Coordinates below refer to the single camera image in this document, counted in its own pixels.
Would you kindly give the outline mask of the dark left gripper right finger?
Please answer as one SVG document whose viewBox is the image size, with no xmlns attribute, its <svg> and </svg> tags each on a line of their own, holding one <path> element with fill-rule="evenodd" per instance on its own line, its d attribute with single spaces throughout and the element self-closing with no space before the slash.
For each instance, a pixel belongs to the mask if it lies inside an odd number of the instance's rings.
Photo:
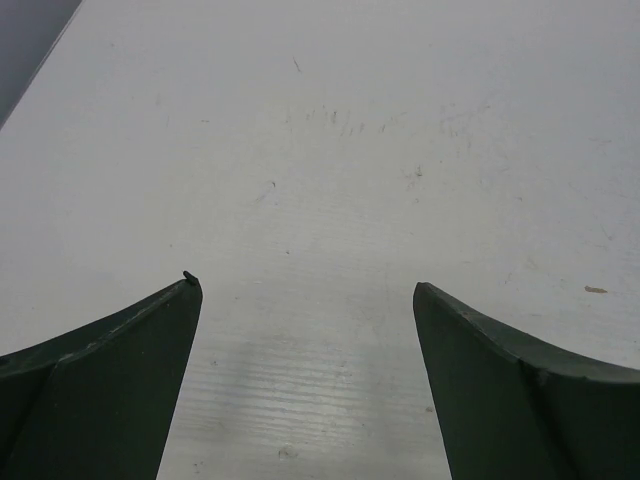
<svg viewBox="0 0 640 480">
<path fill-rule="evenodd" d="M 636 479 L 639 372 L 488 317 L 430 283 L 413 310 L 454 479 Z"/>
</svg>

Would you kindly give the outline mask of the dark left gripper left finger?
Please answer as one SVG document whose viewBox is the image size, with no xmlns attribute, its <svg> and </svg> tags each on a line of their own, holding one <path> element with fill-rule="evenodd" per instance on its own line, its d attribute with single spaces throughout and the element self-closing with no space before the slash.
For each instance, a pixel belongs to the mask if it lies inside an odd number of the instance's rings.
<svg viewBox="0 0 640 480">
<path fill-rule="evenodd" d="M 190 273 L 1 358 L 4 479 L 154 479 L 198 326 Z"/>
</svg>

